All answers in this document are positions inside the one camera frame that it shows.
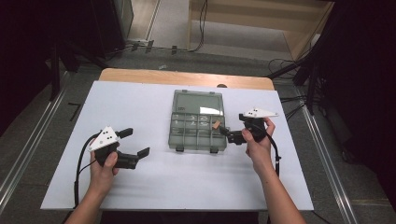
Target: forearm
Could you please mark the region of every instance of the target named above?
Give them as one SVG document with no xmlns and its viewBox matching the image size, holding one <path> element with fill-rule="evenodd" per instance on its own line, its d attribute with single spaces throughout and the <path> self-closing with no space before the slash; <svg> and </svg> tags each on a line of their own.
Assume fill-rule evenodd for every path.
<svg viewBox="0 0 396 224">
<path fill-rule="evenodd" d="M 104 198 L 104 196 L 88 190 L 66 223 L 94 223 Z"/>
<path fill-rule="evenodd" d="M 271 163 L 261 168 L 259 177 L 271 221 L 273 223 L 305 223 Z"/>
</svg>

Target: person's left hand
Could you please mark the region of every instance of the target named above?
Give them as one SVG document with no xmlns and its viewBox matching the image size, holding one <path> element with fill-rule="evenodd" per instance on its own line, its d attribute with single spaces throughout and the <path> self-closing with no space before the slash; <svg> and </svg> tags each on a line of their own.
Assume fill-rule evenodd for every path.
<svg viewBox="0 0 396 224">
<path fill-rule="evenodd" d="M 120 169 L 114 168 L 117 159 L 117 152 L 112 152 L 108 155 L 103 167 L 97 161 L 91 165 L 91 183 L 88 191 L 99 197 L 106 197 L 113 185 L 114 175 L 116 175 Z M 94 160 L 95 154 L 94 152 L 91 152 L 91 162 Z"/>
</svg>

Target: transparent organizer box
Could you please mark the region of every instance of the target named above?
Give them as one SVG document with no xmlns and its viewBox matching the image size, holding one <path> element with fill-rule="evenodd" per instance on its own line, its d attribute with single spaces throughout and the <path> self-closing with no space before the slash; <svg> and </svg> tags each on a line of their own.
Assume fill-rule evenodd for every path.
<svg viewBox="0 0 396 224">
<path fill-rule="evenodd" d="M 212 125 L 219 120 L 225 126 L 221 93 L 201 91 L 175 91 L 169 132 L 169 147 L 223 151 L 226 137 Z"/>
</svg>

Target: white tabletop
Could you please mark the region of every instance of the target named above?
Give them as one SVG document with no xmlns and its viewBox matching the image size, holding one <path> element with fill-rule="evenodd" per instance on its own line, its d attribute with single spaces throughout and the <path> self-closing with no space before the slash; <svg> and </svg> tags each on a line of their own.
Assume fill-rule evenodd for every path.
<svg viewBox="0 0 396 224">
<path fill-rule="evenodd" d="M 96 81 L 88 95 L 64 154 L 41 205 L 42 209 L 70 209 L 74 206 L 73 184 L 78 156 L 86 140 L 110 125 L 115 131 L 133 128 L 134 134 L 120 140 L 119 150 L 136 154 L 150 147 L 149 155 L 135 170 L 121 169 L 103 209 L 116 210 L 210 210 L 259 211 L 266 204 L 260 179 L 246 155 L 246 145 L 228 144 L 224 152 L 185 150 L 168 146 L 170 118 L 175 90 L 222 93 L 226 126 L 241 130 L 238 114 L 253 106 L 277 112 L 276 141 L 280 179 L 300 210 L 313 204 L 288 123 L 276 91 L 208 88 Z M 82 165 L 89 163 L 85 152 Z M 89 169 L 79 180 L 80 198 L 90 181 Z"/>
</svg>

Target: hand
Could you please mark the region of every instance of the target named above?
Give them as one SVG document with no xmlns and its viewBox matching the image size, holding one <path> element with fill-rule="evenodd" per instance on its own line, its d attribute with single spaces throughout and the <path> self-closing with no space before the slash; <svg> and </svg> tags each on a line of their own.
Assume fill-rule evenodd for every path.
<svg viewBox="0 0 396 224">
<path fill-rule="evenodd" d="M 272 136 L 275 124 L 268 118 L 264 118 L 264 122 L 267 125 L 267 133 Z M 264 137 L 257 143 L 248 129 L 242 130 L 242 136 L 247 141 L 247 155 L 252 159 L 256 173 L 261 176 L 263 169 L 269 166 L 274 168 L 271 162 L 271 142 L 268 137 Z"/>
<path fill-rule="evenodd" d="M 114 168 L 118 159 L 117 152 L 108 155 L 103 167 L 96 161 L 91 165 L 91 183 L 88 188 L 89 193 L 105 198 L 113 185 L 114 176 L 119 172 L 119 168 Z M 94 152 L 91 152 L 91 162 L 95 160 Z"/>
</svg>

